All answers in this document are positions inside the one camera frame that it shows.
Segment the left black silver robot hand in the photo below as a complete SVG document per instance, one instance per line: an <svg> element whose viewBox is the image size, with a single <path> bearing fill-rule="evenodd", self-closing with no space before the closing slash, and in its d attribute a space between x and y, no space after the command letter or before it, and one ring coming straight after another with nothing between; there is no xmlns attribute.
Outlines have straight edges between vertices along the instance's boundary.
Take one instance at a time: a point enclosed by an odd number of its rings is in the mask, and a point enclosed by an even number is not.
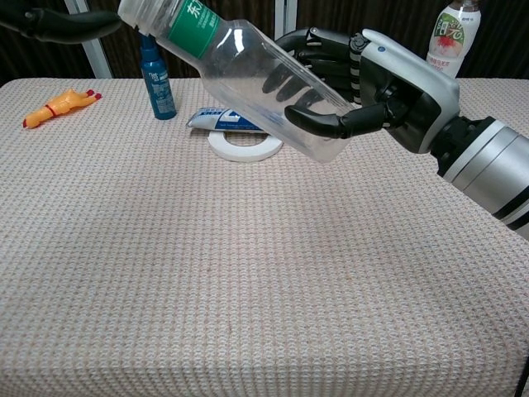
<svg viewBox="0 0 529 397"><path fill-rule="evenodd" d="M49 8L1 1L1 26L42 42L76 45L107 36L121 26L115 12L67 14Z"/></svg>

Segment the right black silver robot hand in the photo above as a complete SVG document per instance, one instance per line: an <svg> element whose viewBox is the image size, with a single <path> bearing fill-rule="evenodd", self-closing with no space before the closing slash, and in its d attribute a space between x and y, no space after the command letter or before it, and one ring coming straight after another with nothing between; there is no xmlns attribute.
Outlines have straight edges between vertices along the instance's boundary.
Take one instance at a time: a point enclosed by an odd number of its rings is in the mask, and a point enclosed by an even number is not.
<svg viewBox="0 0 529 397"><path fill-rule="evenodd" d="M464 134L458 83L396 41L373 30L348 36L316 27L276 41L358 109L342 116L309 110L314 91L286 107L286 117L314 136L348 139L385 129L406 150L442 158Z"/></svg>

